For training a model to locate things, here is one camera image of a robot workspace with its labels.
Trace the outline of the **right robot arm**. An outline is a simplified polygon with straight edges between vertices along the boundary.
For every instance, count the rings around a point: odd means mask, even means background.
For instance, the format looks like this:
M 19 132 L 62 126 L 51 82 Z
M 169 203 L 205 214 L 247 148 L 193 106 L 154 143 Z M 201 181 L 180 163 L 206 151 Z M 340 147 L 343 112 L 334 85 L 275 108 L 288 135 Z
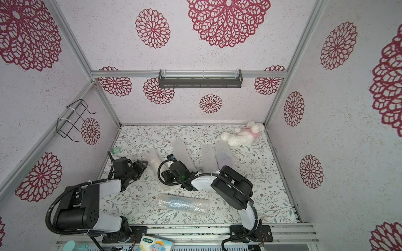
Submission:
M 238 210 L 244 230 L 257 230 L 259 218 L 252 199 L 253 185 L 233 168 L 225 165 L 213 173 L 200 173 L 190 171 L 181 161 L 169 159 L 160 164 L 157 176 L 166 186 L 181 186 L 188 191 L 213 190 Z

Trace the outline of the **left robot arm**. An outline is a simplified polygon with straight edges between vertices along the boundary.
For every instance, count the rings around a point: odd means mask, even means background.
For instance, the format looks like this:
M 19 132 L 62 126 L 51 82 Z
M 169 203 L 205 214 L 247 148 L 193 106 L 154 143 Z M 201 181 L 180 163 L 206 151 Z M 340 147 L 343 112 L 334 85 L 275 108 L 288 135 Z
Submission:
M 67 187 L 49 207 L 45 224 L 60 235 L 103 235 L 112 243 L 124 243 L 133 232 L 124 216 L 102 213 L 100 200 L 125 191 L 137 181 L 148 166 L 147 161 L 131 161 L 126 157 L 110 158 L 111 169 L 106 179 L 88 181 Z

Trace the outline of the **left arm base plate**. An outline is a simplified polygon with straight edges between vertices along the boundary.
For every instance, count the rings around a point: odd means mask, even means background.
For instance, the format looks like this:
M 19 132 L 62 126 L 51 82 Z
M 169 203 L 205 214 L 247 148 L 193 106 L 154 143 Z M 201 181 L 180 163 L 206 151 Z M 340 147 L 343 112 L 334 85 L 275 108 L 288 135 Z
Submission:
M 146 235 L 148 227 L 122 227 L 116 233 L 107 233 L 102 239 L 103 244 L 140 243 Z

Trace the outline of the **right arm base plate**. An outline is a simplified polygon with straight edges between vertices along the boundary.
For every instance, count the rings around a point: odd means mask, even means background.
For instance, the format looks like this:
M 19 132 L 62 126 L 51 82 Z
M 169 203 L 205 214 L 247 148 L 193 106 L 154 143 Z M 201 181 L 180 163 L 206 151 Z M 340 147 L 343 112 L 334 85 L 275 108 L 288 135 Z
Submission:
M 251 233 L 249 236 L 244 238 L 239 238 L 243 235 L 249 233 L 242 225 L 231 225 L 229 227 L 230 238 L 235 239 L 232 242 L 242 242 L 242 243 L 250 243 L 250 242 L 273 242 L 273 235 L 269 225 L 259 225 L 257 229 Z

